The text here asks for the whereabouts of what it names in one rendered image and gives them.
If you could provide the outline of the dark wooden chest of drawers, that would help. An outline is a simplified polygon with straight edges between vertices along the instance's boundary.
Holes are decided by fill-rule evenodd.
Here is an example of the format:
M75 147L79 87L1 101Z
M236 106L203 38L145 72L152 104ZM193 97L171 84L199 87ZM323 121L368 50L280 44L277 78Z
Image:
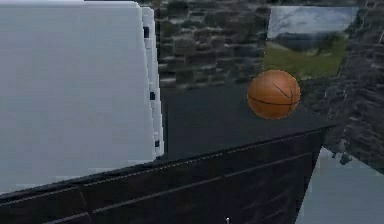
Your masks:
M163 156L0 196L0 224L295 224L335 124L263 119L246 92L162 89Z

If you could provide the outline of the orange basketball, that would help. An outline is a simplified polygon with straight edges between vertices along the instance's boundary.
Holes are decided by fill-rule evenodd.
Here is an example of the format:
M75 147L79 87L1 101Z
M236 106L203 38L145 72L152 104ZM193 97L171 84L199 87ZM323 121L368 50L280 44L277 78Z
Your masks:
M260 73L247 89L249 107L264 119L278 120L291 115L298 107L300 97L296 78L282 70Z

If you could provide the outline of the landscape picture on wall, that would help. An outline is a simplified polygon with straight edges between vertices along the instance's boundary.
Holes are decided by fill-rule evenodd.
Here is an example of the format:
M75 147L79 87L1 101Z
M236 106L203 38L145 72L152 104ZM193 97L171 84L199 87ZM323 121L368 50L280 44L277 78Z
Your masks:
M356 6L273 6L263 68L298 79L335 76L357 13Z

